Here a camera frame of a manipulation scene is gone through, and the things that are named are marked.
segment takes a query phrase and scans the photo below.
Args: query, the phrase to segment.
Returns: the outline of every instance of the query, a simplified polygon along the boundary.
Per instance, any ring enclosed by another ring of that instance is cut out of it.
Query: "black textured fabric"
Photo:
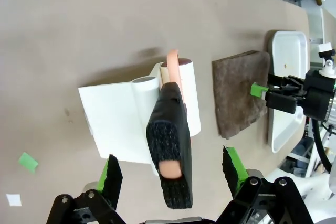
[[[192,158],[189,127],[182,95],[175,82],[163,85],[146,129],[153,163],[179,161],[182,177],[167,179],[160,175],[164,200],[169,208],[185,209],[193,205]]]

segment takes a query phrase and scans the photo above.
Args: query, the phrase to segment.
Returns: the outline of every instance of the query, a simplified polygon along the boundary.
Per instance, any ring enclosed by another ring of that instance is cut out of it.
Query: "brown towel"
[[[266,102],[250,95],[251,85],[267,84],[270,56],[249,51],[212,62],[214,96],[219,133],[238,134],[266,112]]]

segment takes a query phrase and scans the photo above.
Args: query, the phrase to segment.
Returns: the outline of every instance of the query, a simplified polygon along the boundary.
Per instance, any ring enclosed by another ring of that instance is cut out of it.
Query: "green tape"
[[[240,160],[240,157],[238,156],[238,153],[235,148],[229,147],[227,148],[227,152],[229,153],[232,163],[235,166],[235,169],[238,174],[238,186],[237,191],[240,190],[241,186],[243,185],[244,181],[248,178],[247,171]]]
[[[98,192],[102,192],[103,188],[104,188],[104,183],[105,183],[105,179],[106,179],[106,173],[107,173],[107,164],[109,162],[109,159],[106,160],[106,164],[104,166],[103,172],[100,175],[100,179],[98,181],[98,185],[97,185],[97,191]]]
[[[260,86],[256,83],[253,83],[251,86],[251,92],[250,94],[253,95],[254,97],[261,98],[263,95],[263,92],[267,92],[268,87]]]
[[[31,173],[35,173],[35,168],[38,166],[38,162],[33,159],[28,153],[23,152],[18,160],[19,164],[28,169]]]

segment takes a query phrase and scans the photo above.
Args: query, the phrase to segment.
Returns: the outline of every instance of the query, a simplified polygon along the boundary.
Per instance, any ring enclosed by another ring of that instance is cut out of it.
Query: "beige table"
[[[322,9],[322,20],[323,42],[330,42],[332,48],[336,48],[336,18]]]
[[[187,216],[217,218],[231,199],[223,144],[247,167],[268,173],[298,143],[276,155],[267,117],[229,141],[217,134],[211,61],[262,50],[273,29],[308,34],[303,9],[280,0],[0,0],[2,224],[45,223],[54,198],[80,194],[104,166],[77,88],[148,73],[171,48],[194,61],[202,131],[193,140],[194,207],[169,210],[150,165],[122,163],[118,213],[127,223]],[[17,164],[22,152],[36,174]],[[5,194],[20,194],[9,207]]]

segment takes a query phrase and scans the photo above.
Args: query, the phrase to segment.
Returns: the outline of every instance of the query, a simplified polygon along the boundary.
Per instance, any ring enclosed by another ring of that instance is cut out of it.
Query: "white sink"
[[[278,31],[268,44],[276,76],[305,77],[308,72],[307,39],[300,31]],[[295,114],[269,109],[268,144],[273,153],[278,152],[299,128],[303,121],[303,109]]]

